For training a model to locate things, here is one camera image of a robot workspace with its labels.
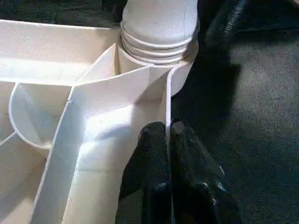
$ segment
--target black plastic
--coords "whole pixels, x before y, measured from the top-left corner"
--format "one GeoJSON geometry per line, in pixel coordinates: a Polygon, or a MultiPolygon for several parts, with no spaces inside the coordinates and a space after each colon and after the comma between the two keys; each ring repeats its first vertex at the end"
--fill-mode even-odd
{"type": "Polygon", "coordinates": [[[171,177],[178,223],[242,223],[222,169],[181,121],[171,127],[171,177]]]}
{"type": "Polygon", "coordinates": [[[146,125],[122,177],[116,223],[171,221],[171,179],[165,126],[146,125]]]}

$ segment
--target white plastic tray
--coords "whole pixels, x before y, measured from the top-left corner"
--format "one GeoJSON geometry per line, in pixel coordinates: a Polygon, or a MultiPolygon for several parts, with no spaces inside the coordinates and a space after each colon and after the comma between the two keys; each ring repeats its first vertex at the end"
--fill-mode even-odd
{"type": "Polygon", "coordinates": [[[0,20],[0,223],[113,224],[140,130],[169,134],[175,65],[126,53],[119,29],[0,20]]]}

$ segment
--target white ribbed tube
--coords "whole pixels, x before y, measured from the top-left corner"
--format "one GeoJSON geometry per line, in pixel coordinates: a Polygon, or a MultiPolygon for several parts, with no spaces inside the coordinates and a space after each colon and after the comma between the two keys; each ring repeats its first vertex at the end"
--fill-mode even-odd
{"type": "Polygon", "coordinates": [[[176,63],[197,41],[197,0],[128,0],[121,29],[123,47],[136,59],[176,63]]]}

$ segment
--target gray carpet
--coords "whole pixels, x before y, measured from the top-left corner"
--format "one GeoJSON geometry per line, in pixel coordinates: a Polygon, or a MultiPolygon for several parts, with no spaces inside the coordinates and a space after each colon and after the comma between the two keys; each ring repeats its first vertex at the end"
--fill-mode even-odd
{"type": "Polygon", "coordinates": [[[299,223],[299,30],[199,54],[172,112],[221,164],[244,223],[299,223]]]}

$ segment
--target black hose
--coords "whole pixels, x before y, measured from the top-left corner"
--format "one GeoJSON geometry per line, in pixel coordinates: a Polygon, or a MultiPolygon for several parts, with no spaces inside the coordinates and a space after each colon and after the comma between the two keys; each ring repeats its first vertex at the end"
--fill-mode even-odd
{"type": "Polygon", "coordinates": [[[226,0],[206,32],[208,49],[227,50],[249,0],[226,0]]]}

